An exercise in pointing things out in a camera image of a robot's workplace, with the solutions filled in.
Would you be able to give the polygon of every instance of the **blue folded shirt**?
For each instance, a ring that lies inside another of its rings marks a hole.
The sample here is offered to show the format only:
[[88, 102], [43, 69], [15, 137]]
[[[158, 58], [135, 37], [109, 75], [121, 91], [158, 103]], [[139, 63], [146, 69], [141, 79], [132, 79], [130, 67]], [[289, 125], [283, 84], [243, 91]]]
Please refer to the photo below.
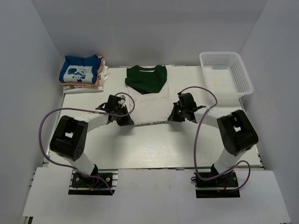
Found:
[[101, 59], [93, 55], [91, 57], [65, 56], [65, 63], [59, 74], [59, 81], [95, 83], [98, 77], [98, 69]]

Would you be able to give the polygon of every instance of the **gray wall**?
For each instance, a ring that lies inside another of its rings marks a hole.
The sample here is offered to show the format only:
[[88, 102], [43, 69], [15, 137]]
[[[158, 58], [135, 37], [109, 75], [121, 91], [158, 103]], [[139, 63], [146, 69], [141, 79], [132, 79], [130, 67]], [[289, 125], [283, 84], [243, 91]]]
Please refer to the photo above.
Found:
[[240, 52], [267, 0], [32, 0], [60, 54], [109, 66], [198, 65]]
[[[43, 161], [39, 123], [61, 104], [63, 60], [30, 0], [1, 0], [0, 30], [0, 222], [17, 224]], [[53, 119], [44, 128], [45, 144], [52, 127]]]
[[254, 86], [243, 99], [291, 221], [299, 224], [299, 1], [269, 0], [241, 57]]

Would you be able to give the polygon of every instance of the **tabletop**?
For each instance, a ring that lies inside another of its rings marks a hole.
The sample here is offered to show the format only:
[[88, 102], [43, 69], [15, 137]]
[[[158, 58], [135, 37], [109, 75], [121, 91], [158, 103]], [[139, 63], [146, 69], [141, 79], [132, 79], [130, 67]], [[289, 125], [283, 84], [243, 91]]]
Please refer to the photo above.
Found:
[[[126, 68], [110, 68], [109, 79], [103, 92], [66, 94], [63, 107], [94, 110], [106, 102], [110, 94], [128, 92], [124, 79]], [[170, 97], [178, 101], [177, 93], [185, 87], [205, 87], [200, 66], [167, 66]], [[211, 106], [213, 102], [207, 93], [199, 89], [189, 89], [197, 105]], [[241, 109], [239, 100], [229, 101], [225, 106], [217, 106], [229, 114]], [[62, 111], [60, 116], [77, 117], [83, 112]], [[193, 163], [193, 143], [197, 124], [189, 121], [171, 122], [150, 126], [118, 126], [116, 122], [90, 131], [86, 138], [85, 154], [99, 169], [119, 168], [191, 168]], [[211, 166], [223, 150], [221, 136], [217, 128], [203, 125], [197, 144], [198, 167]], [[66, 161], [50, 152], [53, 160]], [[257, 148], [254, 146], [243, 157], [251, 166], [260, 166]]]

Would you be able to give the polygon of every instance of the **white plastic basket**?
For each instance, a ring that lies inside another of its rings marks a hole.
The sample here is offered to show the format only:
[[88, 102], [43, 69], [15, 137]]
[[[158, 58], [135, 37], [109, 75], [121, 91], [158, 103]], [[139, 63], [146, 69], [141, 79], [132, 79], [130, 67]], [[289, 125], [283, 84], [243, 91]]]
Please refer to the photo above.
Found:
[[199, 58], [206, 87], [218, 99], [238, 99], [253, 92], [239, 54], [225, 51], [203, 52]]

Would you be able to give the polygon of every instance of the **green fabric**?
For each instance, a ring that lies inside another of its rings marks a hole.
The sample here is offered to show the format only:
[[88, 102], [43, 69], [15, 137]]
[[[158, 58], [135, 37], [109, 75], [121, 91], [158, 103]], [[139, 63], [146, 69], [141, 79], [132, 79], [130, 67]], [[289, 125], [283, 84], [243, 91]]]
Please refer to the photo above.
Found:
[[159, 93], [167, 81], [165, 66], [142, 68], [138, 65], [127, 69], [125, 84], [141, 94]]

